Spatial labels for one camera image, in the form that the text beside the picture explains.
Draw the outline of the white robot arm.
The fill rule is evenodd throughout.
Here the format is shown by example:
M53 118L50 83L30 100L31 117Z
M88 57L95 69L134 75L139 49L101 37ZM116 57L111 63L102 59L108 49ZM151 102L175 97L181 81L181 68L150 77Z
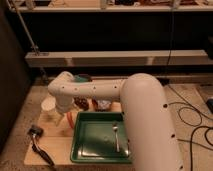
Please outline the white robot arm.
M71 73L62 72L48 91L60 114L71 109L74 97L119 102L135 171L184 171L165 91L156 77L138 73L126 79L79 83Z

